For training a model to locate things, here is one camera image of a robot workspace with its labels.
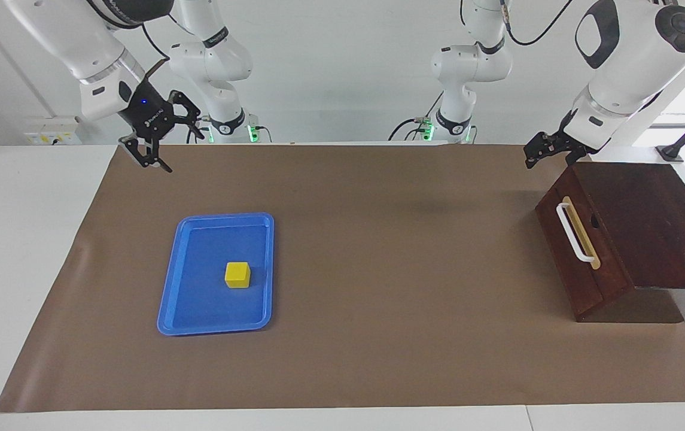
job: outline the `wooden box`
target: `wooden box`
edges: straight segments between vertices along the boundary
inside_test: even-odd
[[[536,211],[577,321],[685,320],[685,185],[671,166],[577,163]]]

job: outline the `table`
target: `table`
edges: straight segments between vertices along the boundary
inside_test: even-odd
[[[99,147],[0,147],[0,392],[113,155]],[[601,161],[656,163],[652,149]],[[675,167],[685,181],[685,168]],[[683,429],[685,403],[426,409],[58,412],[0,415],[0,429]]]

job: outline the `white robotic arm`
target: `white robotic arm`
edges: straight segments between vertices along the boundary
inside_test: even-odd
[[[195,105],[179,91],[164,100],[148,81],[143,68],[112,34],[115,28],[136,28],[166,16],[173,0],[5,0],[15,17],[50,54],[60,58],[79,80],[82,111],[97,120],[119,114],[133,133],[121,146],[143,167],[161,166],[159,141],[175,125],[187,125],[203,139],[195,123]],[[69,17],[69,25],[57,25]],[[175,115],[174,104],[187,110]]]
[[[685,68],[685,0],[599,0],[577,28],[595,76],[553,135],[525,147],[526,165],[570,151],[568,163],[600,151]]]
[[[443,85],[443,101],[430,119],[435,125],[433,139],[449,142],[465,140],[469,134],[476,93],[468,85],[501,81],[512,70],[499,0],[469,0],[463,12],[476,43],[444,47],[433,56],[433,75]]]
[[[229,81],[252,74],[252,57],[230,33],[220,15],[217,0],[179,0],[182,25],[201,41],[176,44],[170,51],[173,72],[197,87],[205,99],[212,138],[226,142],[256,142],[251,128],[257,118],[241,106]]]

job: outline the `yellow cube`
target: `yellow cube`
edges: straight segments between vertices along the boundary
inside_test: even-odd
[[[228,262],[225,268],[225,284],[231,289],[246,289],[252,270],[246,262]]]

